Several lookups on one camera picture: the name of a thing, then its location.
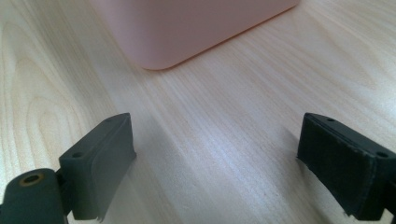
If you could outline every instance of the black plastic part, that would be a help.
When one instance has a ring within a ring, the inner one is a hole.
[[[75,219],[103,219],[113,195],[136,157],[131,118],[102,121],[59,159],[63,178],[73,183]]]
[[[307,113],[297,157],[349,216],[379,220],[385,207],[394,213],[390,208],[396,201],[387,200],[389,183],[396,177],[396,155],[392,151],[335,119]]]
[[[392,214],[396,214],[396,180],[388,183],[385,192],[385,206]]]
[[[64,224],[103,219],[119,183],[136,157],[131,117],[106,119],[67,150],[61,169],[39,169],[8,183],[0,224]]]
[[[0,223],[67,223],[55,172],[51,169],[33,170],[9,182]]]

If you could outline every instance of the pink plastic box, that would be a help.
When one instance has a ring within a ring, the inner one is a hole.
[[[164,69],[237,35],[300,0],[91,0],[125,55]]]

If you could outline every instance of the wood grain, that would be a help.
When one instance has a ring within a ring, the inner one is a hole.
[[[138,156],[104,223],[358,223],[295,159],[298,138],[314,112],[396,150],[395,10],[303,0],[147,71],[87,1],[0,1],[0,198],[16,175],[58,169],[102,119],[130,112]]]

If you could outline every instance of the screw hole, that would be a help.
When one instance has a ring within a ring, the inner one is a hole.
[[[29,187],[37,184],[44,178],[43,174],[32,174],[20,180],[20,185],[23,187]]]
[[[76,152],[72,155],[73,158],[80,158],[82,157],[82,155],[84,155],[82,152]]]
[[[37,181],[37,179],[39,179],[39,178],[40,178],[40,176],[38,176],[38,175],[31,175],[31,176],[24,178],[23,183],[30,184],[32,182]]]
[[[388,154],[384,153],[384,152],[377,152],[376,153],[377,156],[382,157],[382,158],[387,158]]]

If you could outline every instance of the wooden table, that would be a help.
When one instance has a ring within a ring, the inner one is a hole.
[[[85,0],[2,0],[0,198],[129,112],[137,159],[104,223],[358,223],[296,160],[299,134],[314,112],[396,150],[395,11],[391,0],[303,0],[147,71]]]

